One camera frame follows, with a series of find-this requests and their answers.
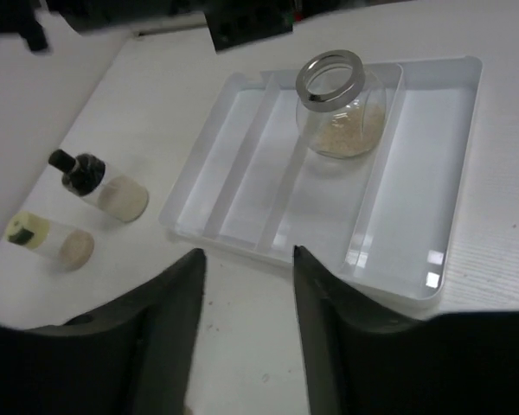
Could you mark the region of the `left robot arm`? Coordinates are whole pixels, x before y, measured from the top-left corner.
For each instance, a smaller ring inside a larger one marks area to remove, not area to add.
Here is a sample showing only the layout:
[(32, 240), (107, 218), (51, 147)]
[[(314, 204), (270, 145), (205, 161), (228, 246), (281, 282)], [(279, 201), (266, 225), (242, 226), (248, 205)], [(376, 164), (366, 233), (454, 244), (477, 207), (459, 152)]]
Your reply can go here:
[(0, 1), (0, 35), (20, 37), (33, 54), (51, 47), (37, 13), (60, 16), (77, 33), (202, 13), (217, 51), (291, 32), (300, 1)]

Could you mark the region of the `wide glass jar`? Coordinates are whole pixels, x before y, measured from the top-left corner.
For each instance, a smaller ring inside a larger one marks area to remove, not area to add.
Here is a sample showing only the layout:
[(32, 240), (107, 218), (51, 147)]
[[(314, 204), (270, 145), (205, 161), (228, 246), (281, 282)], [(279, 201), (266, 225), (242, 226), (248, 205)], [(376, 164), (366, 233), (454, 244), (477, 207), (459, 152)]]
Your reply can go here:
[(298, 73), (296, 122), (316, 153), (351, 158), (371, 151), (386, 123), (386, 90), (361, 58), (345, 49), (310, 59)]

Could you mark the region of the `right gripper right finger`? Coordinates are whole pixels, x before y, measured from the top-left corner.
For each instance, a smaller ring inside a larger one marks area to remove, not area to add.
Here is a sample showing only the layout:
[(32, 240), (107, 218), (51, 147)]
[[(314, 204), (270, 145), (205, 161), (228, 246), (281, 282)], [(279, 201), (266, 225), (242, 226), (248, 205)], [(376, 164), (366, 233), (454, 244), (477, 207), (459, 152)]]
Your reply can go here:
[(416, 320), (302, 246), (293, 287), (311, 413), (519, 414), (519, 311)]

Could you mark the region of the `black knob spice bottle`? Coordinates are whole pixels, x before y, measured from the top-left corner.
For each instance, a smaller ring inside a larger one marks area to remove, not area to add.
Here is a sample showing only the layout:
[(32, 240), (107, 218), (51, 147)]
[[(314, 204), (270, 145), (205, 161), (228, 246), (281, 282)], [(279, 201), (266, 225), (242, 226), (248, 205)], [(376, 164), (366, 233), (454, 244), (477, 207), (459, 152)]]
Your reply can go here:
[(62, 173), (61, 183), (67, 191), (116, 220), (130, 223), (148, 206), (145, 186), (95, 155), (71, 156), (58, 149), (50, 154), (48, 164)]

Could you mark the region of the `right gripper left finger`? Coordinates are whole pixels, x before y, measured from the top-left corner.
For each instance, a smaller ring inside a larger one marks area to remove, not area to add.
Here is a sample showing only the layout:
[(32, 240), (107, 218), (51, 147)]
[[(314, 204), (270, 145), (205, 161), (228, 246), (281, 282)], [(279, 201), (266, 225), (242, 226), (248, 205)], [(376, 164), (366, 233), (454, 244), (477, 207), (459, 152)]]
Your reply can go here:
[(207, 258), (62, 325), (0, 325), (0, 414), (183, 414)]

